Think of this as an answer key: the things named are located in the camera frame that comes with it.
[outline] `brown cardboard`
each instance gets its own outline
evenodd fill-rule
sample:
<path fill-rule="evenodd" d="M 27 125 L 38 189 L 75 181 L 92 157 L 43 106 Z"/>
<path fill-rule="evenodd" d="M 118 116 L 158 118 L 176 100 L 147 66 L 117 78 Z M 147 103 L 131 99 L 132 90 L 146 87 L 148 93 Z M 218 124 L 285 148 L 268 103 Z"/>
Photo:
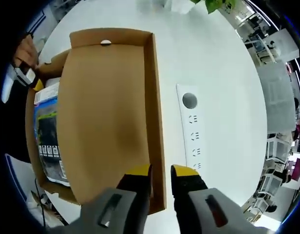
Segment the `brown cardboard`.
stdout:
<path fill-rule="evenodd" d="M 124 173 L 153 166 L 150 213 L 166 207 L 159 81 L 154 35 L 101 28 L 70 34 L 71 50 L 44 64 L 44 80 L 61 75 L 57 137 L 71 190 L 43 173 L 34 143 L 33 99 L 26 109 L 30 159 L 41 186 L 65 200 L 84 204 Z M 109 40 L 111 45 L 101 45 Z"/>

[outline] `product box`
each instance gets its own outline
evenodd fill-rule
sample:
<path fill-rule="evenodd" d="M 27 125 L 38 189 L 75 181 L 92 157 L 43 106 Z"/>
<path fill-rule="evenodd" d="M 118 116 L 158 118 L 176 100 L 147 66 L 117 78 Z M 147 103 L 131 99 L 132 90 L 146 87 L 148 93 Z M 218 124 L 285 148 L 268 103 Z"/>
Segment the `product box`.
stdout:
<path fill-rule="evenodd" d="M 116 187 L 131 168 L 153 166 L 150 214 L 166 207 L 165 166 L 154 34 L 123 28 L 70 34 L 71 49 L 43 64 L 38 76 L 61 77 L 57 138 L 71 188 L 50 182 L 34 139 L 34 97 L 26 105 L 26 137 L 39 184 L 84 204 Z"/>
<path fill-rule="evenodd" d="M 70 186 L 61 161 L 57 139 L 57 95 L 59 83 L 35 94 L 35 138 L 44 173 L 51 182 Z"/>

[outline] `white power strip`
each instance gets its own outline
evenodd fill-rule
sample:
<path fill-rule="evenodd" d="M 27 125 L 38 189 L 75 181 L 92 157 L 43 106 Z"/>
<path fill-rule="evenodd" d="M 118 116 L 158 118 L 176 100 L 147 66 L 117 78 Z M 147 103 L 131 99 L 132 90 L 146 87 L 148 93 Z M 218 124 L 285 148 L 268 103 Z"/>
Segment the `white power strip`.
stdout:
<path fill-rule="evenodd" d="M 199 171 L 201 169 L 202 142 L 201 121 L 198 109 L 201 108 L 197 86 L 177 84 L 177 95 L 184 133 L 187 166 Z"/>

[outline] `desk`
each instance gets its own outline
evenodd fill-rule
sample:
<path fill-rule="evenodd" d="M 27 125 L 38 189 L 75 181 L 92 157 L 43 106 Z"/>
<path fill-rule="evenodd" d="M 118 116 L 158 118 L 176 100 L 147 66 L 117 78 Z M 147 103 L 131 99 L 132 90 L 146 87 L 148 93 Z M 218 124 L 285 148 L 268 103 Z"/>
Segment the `desk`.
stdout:
<path fill-rule="evenodd" d="M 146 0 L 82 1 L 52 32 L 40 62 L 69 49 L 71 32 L 99 27 L 145 30 L 156 38 L 168 208 L 148 217 L 145 233 L 179 232 L 169 174 L 171 164 L 186 164 L 177 83 L 197 85 L 201 92 L 202 178 L 243 205 L 261 176 L 267 117 L 254 63 L 228 21 L 218 11 L 208 15 L 204 1 L 187 15 Z M 68 222 L 79 216 L 79 206 L 48 195 Z"/>

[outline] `black cable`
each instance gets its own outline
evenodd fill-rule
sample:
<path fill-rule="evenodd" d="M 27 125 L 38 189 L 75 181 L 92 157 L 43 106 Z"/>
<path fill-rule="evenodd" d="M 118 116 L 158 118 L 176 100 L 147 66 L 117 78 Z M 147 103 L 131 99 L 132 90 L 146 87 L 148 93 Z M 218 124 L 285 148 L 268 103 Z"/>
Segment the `black cable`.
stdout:
<path fill-rule="evenodd" d="M 37 179 L 35 178 L 35 187 L 37 189 L 37 195 L 38 195 L 38 199 L 39 199 L 39 203 L 40 206 L 42 208 L 42 215 L 43 215 L 43 227 L 46 228 L 46 222 L 45 222 L 45 214 L 44 214 L 44 208 L 43 208 L 43 204 L 42 204 L 42 200 L 41 200 L 41 196 L 39 195 L 39 191 L 38 191 L 38 185 L 37 185 Z"/>

